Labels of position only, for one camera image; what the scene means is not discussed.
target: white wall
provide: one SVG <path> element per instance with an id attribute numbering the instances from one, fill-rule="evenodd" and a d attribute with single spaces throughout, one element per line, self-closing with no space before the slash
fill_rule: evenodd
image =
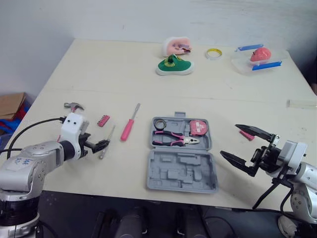
<path id="1" fill-rule="evenodd" d="M 73 37 L 161 42 L 182 35 L 194 44 L 283 47 L 305 69 L 316 57 L 317 1 L 0 0 L 0 94 L 35 97 Z"/>

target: green shoe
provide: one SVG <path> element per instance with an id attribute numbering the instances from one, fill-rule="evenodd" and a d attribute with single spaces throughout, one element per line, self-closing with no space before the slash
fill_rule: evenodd
<path id="1" fill-rule="evenodd" d="M 181 59 L 181 57 L 172 54 L 158 64 L 156 72 L 159 75 L 185 75 L 193 72 L 193 69 L 193 62 L 184 61 Z"/>

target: pink screwdriver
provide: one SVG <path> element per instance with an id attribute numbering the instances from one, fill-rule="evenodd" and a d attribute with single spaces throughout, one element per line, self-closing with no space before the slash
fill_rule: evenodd
<path id="1" fill-rule="evenodd" d="M 121 135 L 121 141 L 126 141 L 129 137 L 129 134 L 131 132 L 131 129 L 132 129 L 132 126 L 133 126 L 133 123 L 134 123 L 134 117 L 136 115 L 136 113 L 138 112 L 138 109 L 140 108 L 140 103 L 137 104 L 137 107 L 135 108 L 134 110 L 134 113 L 132 115 L 132 118 L 129 119 L 127 125 L 125 126 L 124 130 L 123 130 L 123 133 Z"/>

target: black floor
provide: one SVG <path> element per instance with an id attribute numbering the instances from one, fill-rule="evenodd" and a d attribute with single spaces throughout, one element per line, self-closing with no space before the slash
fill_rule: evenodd
<path id="1" fill-rule="evenodd" d="M 124 216 L 134 207 L 145 207 L 149 212 L 151 238 L 171 238 L 175 230 L 175 213 L 179 208 L 195 205 L 155 202 L 101 196 L 88 196 L 43 191 L 40 199 L 40 219 L 57 232 L 60 238 L 90 238 L 100 212 L 113 209 Z M 215 207 L 201 207 L 204 217 L 225 219 L 240 238 L 283 238 L 277 226 L 280 216 L 274 212 L 232 211 Z M 231 234 L 226 222 L 207 219 L 212 238 Z M 46 238 L 53 237 L 46 231 Z"/>

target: screwdriver handle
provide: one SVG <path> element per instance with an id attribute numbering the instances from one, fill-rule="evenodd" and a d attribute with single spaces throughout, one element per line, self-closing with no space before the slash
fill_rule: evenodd
<path id="1" fill-rule="evenodd" d="M 121 135 L 121 140 L 122 141 L 126 141 L 129 137 L 129 134 L 131 132 L 132 126 L 133 126 L 134 120 L 133 119 L 129 119 L 127 125 L 125 126 L 123 133 Z"/>

